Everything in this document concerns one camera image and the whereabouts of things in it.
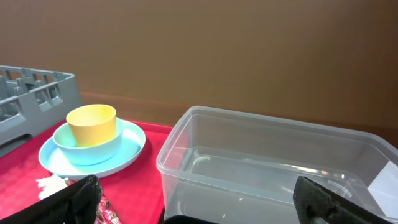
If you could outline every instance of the red tray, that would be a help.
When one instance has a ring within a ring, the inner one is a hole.
[[[39,163],[40,147],[63,122],[0,158],[0,219],[39,201],[37,179],[51,173]],[[163,192],[156,157],[172,127],[134,122],[144,130],[140,156],[122,171],[99,181],[123,224],[155,224],[162,213]]]

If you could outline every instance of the light blue bowl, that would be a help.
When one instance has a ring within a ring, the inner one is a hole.
[[[103,162],[117,153],[122,144],[123,129],[122,121],[116,118],[116,137],[114,139],[98,146],[77,147],[69,124],[65,123],[55,130],[53,140],[71,163],[92,165]]]

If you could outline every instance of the clear plastic container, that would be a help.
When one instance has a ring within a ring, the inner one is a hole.
[[[398,223],[395,164],[397,149],[370,133],[202,106],[157,157],[166,218],[215,223],[298,223],[300,175]]]

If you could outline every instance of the gray dish rack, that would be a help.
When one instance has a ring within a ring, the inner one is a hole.
[[[0,157],[79,106],[74,74],[0,65]]]

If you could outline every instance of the stacked dishes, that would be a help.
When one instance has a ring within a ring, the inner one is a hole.
[[[145,144],[143,130],[116,117],[108,105],[87,105],[71,111],[39,152],[50,172],[80,179],[104,177],[131,164]]]

